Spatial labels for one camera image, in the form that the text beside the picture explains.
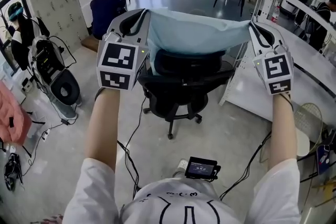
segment black chair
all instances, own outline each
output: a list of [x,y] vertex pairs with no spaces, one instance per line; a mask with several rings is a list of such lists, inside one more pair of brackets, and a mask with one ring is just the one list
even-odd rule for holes
[[[210,55],[183,55],[159,50],[154,66],[159,76],[153,75],[152,69],[144,69],[139,77],[144,94],[150,100],[150,111],[170,122],[168,138],[172,139],[174,120],[196,118],[202,122],[200,113],[208,103],[207,94],[225,84],[233,71],[221,71],[222,55],[216,52]],[[180,105],[187,105],[188,114],[176,115]]]

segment gray floor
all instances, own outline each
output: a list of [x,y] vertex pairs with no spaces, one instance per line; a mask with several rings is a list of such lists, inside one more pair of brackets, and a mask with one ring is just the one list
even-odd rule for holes
[[[219,0],[215,9],[214,0],[131,0],[130,9],[136,7],[167,6],[173,10],[189,12],[202,9],[209,16],[240,20],[238,0],[225,6]],[[244,9],[243,19],[249,19],[249,4]],[[96,78],[96,54],[85,48],[74,53],[78,63],[71,67],[81,87],[83,105],[77,109],[78,120],[71,126],[53,129],[45,142],[41,142],[36,161],[24,177],[24,187],[10,193],[0,180],[0,216],[8,223],[21,224],[41,220],[43,217],[62,214],[71,199],[81,163],[93,100],[98,83]],[[174,125],[176,138],[167,139],[169,124],[153,114],[142,116],[140,128],[133,137],[130,151],[140,174],[140,185],[167,178],[172,175],[181,158],[190,156],[215,159],[222,166],[219,179],[213,184],[218,194],[231,186],[244,172],[252,154],[270,130],[270,123],[230,103],[219,106],[223,93],[218,88],[209,94],[209,104],[201,112],[203,121],[179,120]],[[143,91],[139,84],[132,91],[123,91],[119,113],[118,138],[125,143],[138,123]],[[40,92],[30,93],[23,104],[26,110],[35,110],[38,117],[46,116],[48,123],[59,123],[57,114]],[[18,148],[22,158],[22,170],[28,168],[27,155]],[[6,158],[0,153],[0,169]],[[123,153],[119,149],[115,181],[115,198],[119,208],[131,201],[133,184],[125,168]],[[243,220],[251,203],[253,187],[266,172],[265,164],[256,159],[251,165],[250,177],[233,189],[223,200]]]

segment white t-shirt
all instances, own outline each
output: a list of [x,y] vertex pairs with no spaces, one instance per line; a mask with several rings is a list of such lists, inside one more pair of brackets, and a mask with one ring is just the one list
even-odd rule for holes
[[[299,223],[299,180],[296,159],[273,167],[255,187],[245,223]],[[95,159],[86,159],[75,195],[63,219],[63,224],[74,223],[240,222],[235,213],[217,198],[210,183],[187,178],[170,178],[145,186],[118,214],[113,170]]]

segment light blue cloth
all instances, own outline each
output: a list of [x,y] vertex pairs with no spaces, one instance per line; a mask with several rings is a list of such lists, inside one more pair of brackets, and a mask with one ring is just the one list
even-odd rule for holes
[[151,22],[148,33],[150,62],[154,74],[157,52],[206,55],[227,50],[251,39],[249,20],[235,22],[187,13],[166,8],[150,9]]

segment small display screen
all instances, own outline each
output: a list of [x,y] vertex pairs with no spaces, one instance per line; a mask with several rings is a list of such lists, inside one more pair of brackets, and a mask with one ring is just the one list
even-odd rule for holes
[[214,170],[213,165],[192,162],[190,164],[188,172],[191,174],[210,176],[213,170]]

